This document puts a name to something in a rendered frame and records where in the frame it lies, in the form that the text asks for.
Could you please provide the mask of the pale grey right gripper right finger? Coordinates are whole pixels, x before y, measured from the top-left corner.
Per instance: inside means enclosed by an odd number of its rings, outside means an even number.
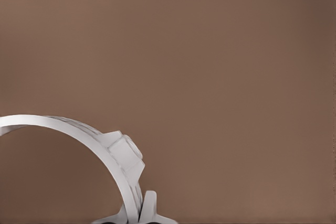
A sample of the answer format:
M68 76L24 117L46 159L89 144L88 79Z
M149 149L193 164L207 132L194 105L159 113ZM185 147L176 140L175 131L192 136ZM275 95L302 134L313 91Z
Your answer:
M140 224L178 224L178 222L173 219L159 215L156 206L157 193L153 190L146 191L139 219Z

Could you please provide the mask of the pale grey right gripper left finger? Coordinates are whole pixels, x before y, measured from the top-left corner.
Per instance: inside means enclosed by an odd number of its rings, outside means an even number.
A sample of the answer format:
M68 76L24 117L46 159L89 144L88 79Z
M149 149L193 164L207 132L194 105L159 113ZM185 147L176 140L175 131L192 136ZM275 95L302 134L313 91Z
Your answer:
M115 215L93 221L91 224L127 224L128 216L124 206Z

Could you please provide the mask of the white drainage pipe clamp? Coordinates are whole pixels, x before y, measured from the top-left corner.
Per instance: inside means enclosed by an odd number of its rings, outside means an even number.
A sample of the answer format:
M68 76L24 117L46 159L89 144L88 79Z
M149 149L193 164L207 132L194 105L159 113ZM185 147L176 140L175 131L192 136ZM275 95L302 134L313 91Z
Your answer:
M47 127L65 133L90 149L106 166L121 193L128 223L139 222L142 193L139 178L145 167L134 142L120 131L101 133L90 125L60 116L18 114L0 116L0 136L25 126Z

